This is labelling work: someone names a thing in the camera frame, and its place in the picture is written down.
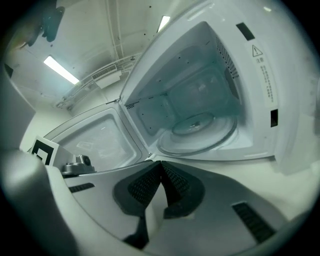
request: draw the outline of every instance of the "warning triangle symbol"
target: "warning triangle symbol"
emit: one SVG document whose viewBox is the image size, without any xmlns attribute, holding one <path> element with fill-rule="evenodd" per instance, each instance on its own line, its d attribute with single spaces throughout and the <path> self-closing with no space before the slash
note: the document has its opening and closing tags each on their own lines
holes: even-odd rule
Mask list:
<svg viewBox="0 0 320 256">
<path fill-rule="evenodd" d="M 260 51 L 256 46 L 252 45 L 252 56 L 256 57 L 262 55 L 262 51 Z"/>
</svg>

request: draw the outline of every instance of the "ceiling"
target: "ceiling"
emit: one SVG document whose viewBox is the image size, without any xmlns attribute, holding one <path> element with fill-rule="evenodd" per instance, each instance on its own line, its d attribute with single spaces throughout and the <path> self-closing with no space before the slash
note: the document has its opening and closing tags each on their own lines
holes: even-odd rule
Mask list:
<svg viewBox="0 0 320 256">
<path fill-rule="evenodd" d="M 32 105 L 55 106 L 74 85 L 43 63 L 49 55 L 83 80 L 105 65 L 141 53 L 162 16 L 172 21 L 197 1 L 58 0 L 57 7 L 65 7 L 65 13 L 56 39 L 50 43 L 39 36 L 33 46 L 8 54 L 12 81 Z"/>
</svg>

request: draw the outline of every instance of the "open microwave door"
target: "open microwave door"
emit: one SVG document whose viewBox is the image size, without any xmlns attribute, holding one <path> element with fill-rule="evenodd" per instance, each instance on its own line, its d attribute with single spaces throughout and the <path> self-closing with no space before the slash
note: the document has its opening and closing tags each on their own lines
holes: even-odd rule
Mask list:
<svg viewBox="0 0 320 256">
<path fill-rule="evenodd" d="M 117 101 L 71 118 L 45 138 L 74 155 L 88 156 L 98 172 L 142 162 L 149 156 Z"/>
</svg>

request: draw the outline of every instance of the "rectangular light panel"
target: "rectangular light panel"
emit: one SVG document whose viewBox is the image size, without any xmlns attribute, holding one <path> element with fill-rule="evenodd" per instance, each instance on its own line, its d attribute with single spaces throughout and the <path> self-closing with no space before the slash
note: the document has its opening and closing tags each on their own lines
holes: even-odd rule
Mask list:
<svg viewBox="0 0 320 256">
<path fill-rule="evenodd" d="M 169 16 L 162 16 L 161 22 L 160 22 L 160 26 L 158 28 L 157 33 L 169 22 L 170 17 Z"/>
<path fill-rule="evenodd" d="M 49 68 L 53 69 L 55 72 L 57 72 L 60 76 L 64 77 L 65 79 L 73 83 L 74 85 L 79 82 L 78 79 L 76 79 L 72 74 L 70 74 L 51 56 L 46 58 L 43 63 L 46 64 Z"/>
</svg>

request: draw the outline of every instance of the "ceiling light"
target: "ceiling light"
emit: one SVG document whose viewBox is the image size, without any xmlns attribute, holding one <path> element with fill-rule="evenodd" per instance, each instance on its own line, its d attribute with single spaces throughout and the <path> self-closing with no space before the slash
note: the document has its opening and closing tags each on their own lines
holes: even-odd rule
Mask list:
<svg viewBox="0 0 320 256">
<path fill-rule="evenodd" d="M 263 9 L 265 9 L 267 12 L 271 12 L 272 10 L 268 7 L 263 7 Z"/>
<path fill-rule="evenodd" d="M 74 85 L 79 82 L 78 79 L 76 79 L 72 74 L 70 74 L 51 56 L 46 58 L 43 63 L 46 64 L 49 68 L 53 69 L 55 72 L 57 72 L 60 76 L 64 77 L 65 79 L 73 83 Z"/>
<path fill-rule="evenodd" d="M 169 16 L 162 16 L 161 22 L 160 22 L 160 26 L 158 28 L 157 33 L 169 22 L 170 17 Z"/>
</svg>

